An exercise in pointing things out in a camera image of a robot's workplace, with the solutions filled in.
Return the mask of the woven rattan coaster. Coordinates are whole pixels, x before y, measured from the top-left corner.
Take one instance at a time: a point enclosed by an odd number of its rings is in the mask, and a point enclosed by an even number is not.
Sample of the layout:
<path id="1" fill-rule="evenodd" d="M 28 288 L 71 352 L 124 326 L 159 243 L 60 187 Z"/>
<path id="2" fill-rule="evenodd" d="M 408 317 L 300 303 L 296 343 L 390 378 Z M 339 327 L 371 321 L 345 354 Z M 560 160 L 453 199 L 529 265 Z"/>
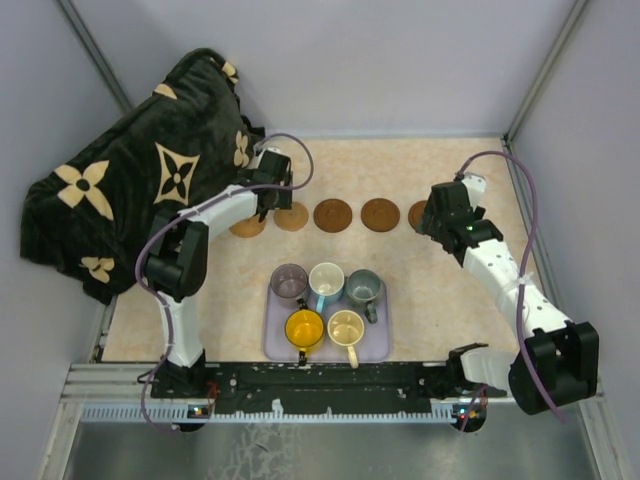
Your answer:
<path id="1" fill-rule="evenodd" d="M 290 209 L 276 210 L 273 219 L 278 228 L 288 232 L 295 232 L 301 230 L 307 224 L 309 212 L 302 203 L 294 201 Z"/>
<path id="2" fill-rule="evenodd" d="M 237 222 L 229 231 L 239 238 L 253 238 L 260 235 L 266 227 L 266 221 L 260 220 L 258 216 L 254 216 Z"/>

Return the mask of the grey ceramic mug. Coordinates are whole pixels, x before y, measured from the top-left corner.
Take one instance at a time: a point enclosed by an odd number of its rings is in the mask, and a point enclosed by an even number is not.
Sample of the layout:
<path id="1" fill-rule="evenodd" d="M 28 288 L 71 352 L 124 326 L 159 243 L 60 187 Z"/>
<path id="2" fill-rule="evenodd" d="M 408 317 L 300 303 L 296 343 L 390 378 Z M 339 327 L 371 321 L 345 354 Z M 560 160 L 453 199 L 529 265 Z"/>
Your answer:
<path id="1" fill-rule="evenodd" d="M 354 271 L 345 281 L 345 293 L 351 306 L 364 311 L 370 324 L 378 322 L 377 306 L 382 298 L 383 282 L 371 270 Z"/>

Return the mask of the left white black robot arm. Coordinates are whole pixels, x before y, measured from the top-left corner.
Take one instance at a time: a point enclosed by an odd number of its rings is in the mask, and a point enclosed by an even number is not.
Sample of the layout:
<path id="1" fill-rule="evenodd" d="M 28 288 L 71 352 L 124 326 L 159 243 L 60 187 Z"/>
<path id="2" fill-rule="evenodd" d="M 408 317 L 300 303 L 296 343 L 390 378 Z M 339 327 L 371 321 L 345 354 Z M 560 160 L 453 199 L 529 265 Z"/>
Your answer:
<path id="1" fill-rule="evenodd" d="M 292 205 L 291 159 L 275 147 L 261 151 L 254 167 L 214 197 L 153 220 L 141 274 L 156 297 L 167 351 L 153 374 L 154 396 L 194 397 L 208 384 L 199 338 L 196 294 L 207 276 L 210 241 L 235 224 Z"/>

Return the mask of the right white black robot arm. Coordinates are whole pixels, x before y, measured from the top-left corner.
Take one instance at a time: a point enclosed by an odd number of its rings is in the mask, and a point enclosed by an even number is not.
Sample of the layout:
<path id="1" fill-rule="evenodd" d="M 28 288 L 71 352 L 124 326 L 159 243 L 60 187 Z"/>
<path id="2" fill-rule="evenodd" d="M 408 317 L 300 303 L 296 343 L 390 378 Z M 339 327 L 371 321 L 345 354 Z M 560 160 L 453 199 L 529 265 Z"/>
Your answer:
<path id="1" fill-rule="evenodd" d="M 466 176 L 432 186 L 417 229 L 454 256 L 488 292 L 519 344 L 517 353 L 474 343 L 452 350 L 448 387 L 461 396 L 481 384 L 512 395 L 535 415 L 595 395 L 599 335 L 575 323 L 522 275 L 479 201 L 486 182 Z"/>

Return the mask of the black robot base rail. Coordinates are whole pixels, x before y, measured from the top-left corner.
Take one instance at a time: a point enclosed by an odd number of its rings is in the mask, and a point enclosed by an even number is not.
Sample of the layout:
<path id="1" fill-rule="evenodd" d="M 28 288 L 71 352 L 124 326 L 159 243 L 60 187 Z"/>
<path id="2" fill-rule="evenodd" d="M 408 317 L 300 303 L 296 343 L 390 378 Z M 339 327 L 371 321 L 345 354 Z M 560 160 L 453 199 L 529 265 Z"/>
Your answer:
<path id="1" fill-rule="evenodd" d="M 214 402 L 217 413 L 269 412 L 278 400 L 286 413 L 426 413 L 433 400 L 459 398 L 479 385 L 442 362 L 347 363 L 221 362 L 206 364 L 204 390 L 189 397 Z"/>

